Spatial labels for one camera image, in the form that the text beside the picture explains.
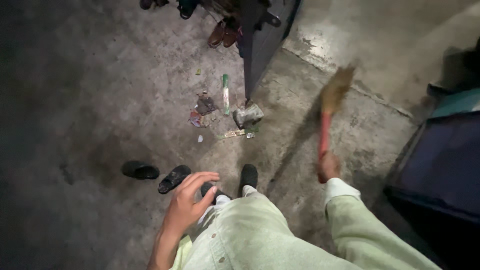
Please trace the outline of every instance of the hand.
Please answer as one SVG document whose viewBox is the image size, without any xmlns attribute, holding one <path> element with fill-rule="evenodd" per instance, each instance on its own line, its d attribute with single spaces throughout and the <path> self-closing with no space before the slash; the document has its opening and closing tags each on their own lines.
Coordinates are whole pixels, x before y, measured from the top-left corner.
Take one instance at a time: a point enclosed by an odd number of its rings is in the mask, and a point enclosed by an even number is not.
<svg viewBox="0 0 480 270">
<path fill-rule="evenodd" d="M 163 219 L 163 230 L 182 236 L 185 230 L 199 220 L 212 204 L 217 187 L 211 187 L 198 203 L 195 203 L 193 199 L 195 192 L 203 183 L 219 179 L 217 172 L 196 172 L 187 176 L 174 190 L 172 201 L 170 201 L 167 214 Z"/>
<path fill-rule="evenodd" d="M 340 161 L 336 155 L 327 151 L 318 164 L 318 180 L 325 184 L 329 179 L 340 178 Z"/>
<path fill-rule="evenodd" d="M 196 172 L 187 176 L 174 190 L 162 227 L 156 236 L 148 270 L 167 270 L 173 266 L 180 238 L 212 204 L 217 187 L 211 187 L 198 203 L 195 203 L 193 195 L 203 183 L 219 179 L 216 172 Z"/>
</svg>

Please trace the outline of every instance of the broom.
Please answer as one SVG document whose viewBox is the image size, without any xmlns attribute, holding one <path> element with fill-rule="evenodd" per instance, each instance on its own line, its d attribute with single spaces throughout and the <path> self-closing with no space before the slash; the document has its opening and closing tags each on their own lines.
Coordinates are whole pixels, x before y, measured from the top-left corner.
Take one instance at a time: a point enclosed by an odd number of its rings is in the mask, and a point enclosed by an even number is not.
<svg viewBox="0 0 480 270">
<path fill-rule="evenodd" d="M 338 68 L 336 73 L 322 88 L 320 99 L 322 101 L 322 113 L 320 124 L 320 142 L 318 144 L 318 160 L 320 161 L 328 150 L 329 129 L 332 115 L 340 109 L 342 99 L 350 88 L 355 68 Z"/>
</svg>

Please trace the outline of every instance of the cloth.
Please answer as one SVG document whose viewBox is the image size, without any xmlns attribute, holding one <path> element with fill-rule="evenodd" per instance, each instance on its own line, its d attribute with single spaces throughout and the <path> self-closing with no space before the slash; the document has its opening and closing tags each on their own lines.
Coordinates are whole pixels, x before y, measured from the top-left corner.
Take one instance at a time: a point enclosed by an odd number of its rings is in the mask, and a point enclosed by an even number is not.
<svg viewBox="0 0 480 270">
<path fill-rule="evenodd" d="M 326 211 L 339 257 L 296 238 L 280 210 L 245 186 L 244 197 L 219 196 L 220 204 L 207 209 L 193 244 L 179 245 L 172 269 L 439 269 L 385 227 L 358 190 L 332 180 L 326 186 Z"/>
</svg>

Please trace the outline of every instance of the concrete floor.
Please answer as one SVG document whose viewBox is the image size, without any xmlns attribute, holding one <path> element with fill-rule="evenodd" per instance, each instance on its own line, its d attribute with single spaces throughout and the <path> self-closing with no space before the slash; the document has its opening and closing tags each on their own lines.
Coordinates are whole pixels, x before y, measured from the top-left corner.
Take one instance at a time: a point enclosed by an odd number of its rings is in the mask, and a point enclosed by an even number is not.
<svg viewBox="0 0 480 270">
<path fill-rule="evenodd" d="M 126 0 L 10 1 L 1 11 L 1 268 L 144 269 L 171 195 L 157 193 L 159 180 L 124 177 L 132 159 L 157 165 L 159 179 L 179 164 L 217 171 L 232 195 L 243 164 L 255 164 L 259 190 L 294 234 L 333 252 L 314 173 L 315 100 L 337 65 L 358 59 L 332 147 L 373 208 L 429 111 L 421 98 L 442 48 L 467 48 L 480 33 L 474 1 L 420 3 L 304 1 L 253 96 L 261 131 L 217 141 L 233 121 L 217 111 L 195 128 L 190 110 L 203 90 L 221 105 L 222 74 L 234 109 L 243 66 L 236 49 L 207 46 L 215 21 L 203 9 L 185 21 L 173 2 L 143 11 Z M 382 205 L 384 217 L 396 215 Z"/>
</svg>

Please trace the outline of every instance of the trash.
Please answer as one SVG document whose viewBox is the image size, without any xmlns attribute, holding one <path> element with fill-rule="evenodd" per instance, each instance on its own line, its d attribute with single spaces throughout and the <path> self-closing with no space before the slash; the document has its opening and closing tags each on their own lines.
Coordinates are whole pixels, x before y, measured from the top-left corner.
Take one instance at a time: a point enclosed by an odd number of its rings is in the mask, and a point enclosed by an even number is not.
<svg viewBox="0 0 480 270">
<path fill-rule="evenodd" d="M 235 131 L 228 131 L 223 135 L 217 135 L 217 139 L 222 140 L 230 137 L 235 137 L 235 136 L 240 136 L 240 135 L 245 135 L 245 134 L 250 134 L 250 137 L 247 136 L 247 138 L 252 138 L 255 137 L 255 132 L 258 132 L 258 126 L 254 126 L 252 128 L 246 128 L 246 129 L 239 129 Z"/>
<path fill-rule="evenodd" d="M 209 114 L 217 109 L 213 99 L 207 95 L 199 95 L 197 100 L 197 106 L 195 107 L 197 112 L 201 115 Z"/>
<path fill-rule="evenodd" d="M 190 112 L 190 119 L 188 121 L 196 127 L 202 127 L 202 116 L 196 111 Z"/>
<path fill-rule="evenodd" d="M 223 74 L 223 108 L 225 109 L 225 115 L 230 114 L 230 106 L 228 104 L 228 75 Z"/>
<path fill-rule="evenodd" d="M 250 102 L 247 108 L 238 108 L 233 112 L 233 120 L 239 128 L 250 128 L 263 116 L 264 112 L 253 102 Z"/>
</svg>

